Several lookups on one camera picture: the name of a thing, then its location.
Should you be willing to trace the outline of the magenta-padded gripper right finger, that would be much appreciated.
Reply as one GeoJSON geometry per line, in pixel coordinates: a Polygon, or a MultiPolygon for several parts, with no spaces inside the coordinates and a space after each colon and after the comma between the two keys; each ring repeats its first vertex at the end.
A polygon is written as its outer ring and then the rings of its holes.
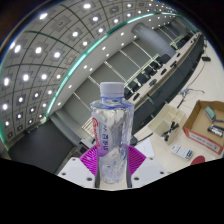
{"type": "Polygon", "coordinates": [[[126,168],[128,188],[140,188],[157,181],[168,173],[154,157],[146,157],[133,146],[129,147],[126,168]]]}

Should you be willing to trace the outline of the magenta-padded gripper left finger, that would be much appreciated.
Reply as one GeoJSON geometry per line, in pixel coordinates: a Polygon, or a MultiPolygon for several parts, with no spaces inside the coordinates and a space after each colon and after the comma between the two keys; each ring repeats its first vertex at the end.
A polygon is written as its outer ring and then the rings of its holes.
{"type": "Polygon", "coordinates": [[[80,157],[71,157],[58,176],[84,188],[95,188],[97,173],[97,151],[92,147],[80,157]]]}

